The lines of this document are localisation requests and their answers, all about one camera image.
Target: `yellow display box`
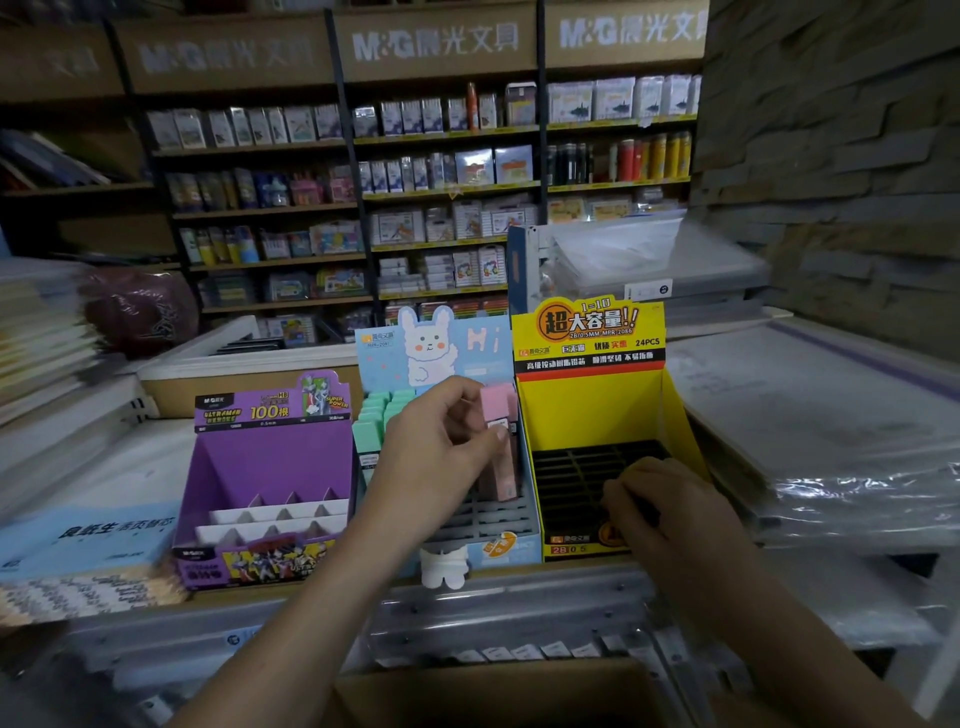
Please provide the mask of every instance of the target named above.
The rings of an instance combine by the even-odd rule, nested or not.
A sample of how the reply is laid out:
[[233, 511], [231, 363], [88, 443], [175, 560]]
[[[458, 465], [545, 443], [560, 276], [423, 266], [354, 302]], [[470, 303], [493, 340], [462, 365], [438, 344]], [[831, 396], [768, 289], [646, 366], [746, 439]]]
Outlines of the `yellow display box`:
[[663, 303], [553, 298], [512, 325], [544, 560], [627, 550], [600, 504], [604, 481], [647, 454], [708, 479], [664, 367]]

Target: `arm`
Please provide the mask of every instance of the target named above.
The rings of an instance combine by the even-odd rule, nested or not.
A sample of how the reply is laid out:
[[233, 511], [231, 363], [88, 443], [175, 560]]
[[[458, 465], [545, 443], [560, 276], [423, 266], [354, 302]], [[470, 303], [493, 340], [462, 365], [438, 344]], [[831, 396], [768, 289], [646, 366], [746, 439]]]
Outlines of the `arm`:
[[[632, 495], [660, 510], [659, 527], [640, 516]], [[604, 502], [666, 596], [736, 652], [804, 725], [926, 725], [763, 568], [730, 504], [684, 465], [644, 458], [607, 482]]]
[[172, 728], [302, 726], [323, 715], [378, 596], [509, 436], [504, 427], [486, 429], [480, 388], [452, 376], [390, 420], [367, 496], [342, 538], [298, 594], [177, 712]]

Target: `plastic wrap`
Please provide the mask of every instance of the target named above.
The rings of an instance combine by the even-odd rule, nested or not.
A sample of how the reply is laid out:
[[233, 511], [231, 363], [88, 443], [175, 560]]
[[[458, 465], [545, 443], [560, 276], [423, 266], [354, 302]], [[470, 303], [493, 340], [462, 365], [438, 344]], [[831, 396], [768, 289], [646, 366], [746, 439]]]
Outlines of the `plastic wrap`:
[[684, 219], [683, 211], [560, 227], [550, 257], [554, 291], [572, 301], [614, 295], [669, 299], [668, 307], [693, 298], [723, 303], [731, 292], [742, 300], [745, 289], [765, 285], [769, 276], [762, 259]]
[[86, 316], [128, 358], [156, 356], [194, 338], [200, 311], [183, 275], [98, 268], [83, 293]]
[[791, 331], [667, 352], [708, 465], [757, 537], [960, 536], [960, 393]]

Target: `shelf label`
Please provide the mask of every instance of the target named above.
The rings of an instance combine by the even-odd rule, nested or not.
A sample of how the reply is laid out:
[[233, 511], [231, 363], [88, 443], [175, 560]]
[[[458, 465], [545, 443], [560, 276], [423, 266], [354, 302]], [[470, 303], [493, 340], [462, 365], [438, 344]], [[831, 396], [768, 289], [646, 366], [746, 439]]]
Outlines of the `shelf label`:
[[699, 59], [708, 19], [708, 0], [547, 4], [546, 65]]
[[104, 30], [48, 25], [0, 32], [0, 102], [122, 96]]
[[322, 15], [121, 20], [116, 29], [137, 93], [333, 83]]
[[645, 280], [623, 286], [626, 301], [659, 301], [673, 296], [673, 279]]
[[339, 12], [334, 21], [348, 82], [537, 68], [533, 3]]

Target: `purple display box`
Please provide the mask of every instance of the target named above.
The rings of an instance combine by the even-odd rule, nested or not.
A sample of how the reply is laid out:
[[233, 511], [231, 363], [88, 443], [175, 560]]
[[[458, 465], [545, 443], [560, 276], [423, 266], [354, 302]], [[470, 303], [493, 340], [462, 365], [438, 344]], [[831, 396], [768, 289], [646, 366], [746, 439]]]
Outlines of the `purple display box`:
[[[197, 397], [197, 442], [173, 548], [187, 589], [292, 581], [313, 570], [339, 535], [329, 525], [346, 523], [355, 505], [360, 469], [349, 397], [349, 385], [329, 370], [304, 372], [289, 389]], [[251, 531], [248, 515], [216, 545], [197, 540], [198, 526], [213, 525], [211, 511], [296, 511], [297, 503], [332, 500], [341, 501], [330, 506], [346, 516], [316, 518], [302, 531], [284, 531], [284, 520], [267, 519], [274, 527], [248, 540], [238, 535]]]

